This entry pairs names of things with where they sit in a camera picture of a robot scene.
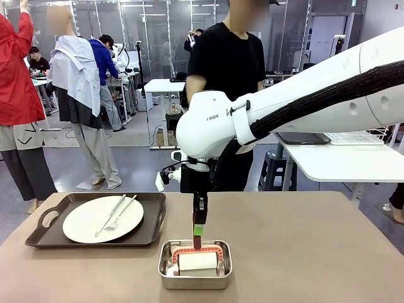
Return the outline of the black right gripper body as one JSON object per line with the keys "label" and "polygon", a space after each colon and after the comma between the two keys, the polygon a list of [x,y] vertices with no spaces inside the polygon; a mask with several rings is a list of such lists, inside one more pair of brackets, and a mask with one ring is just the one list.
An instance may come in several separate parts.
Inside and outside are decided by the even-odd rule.
{"label": "black right gripper body", "polygon": [[187,165],[181,165],[180,192],[207,193],[209,191],[209,172],[200,172],[189,168]]}

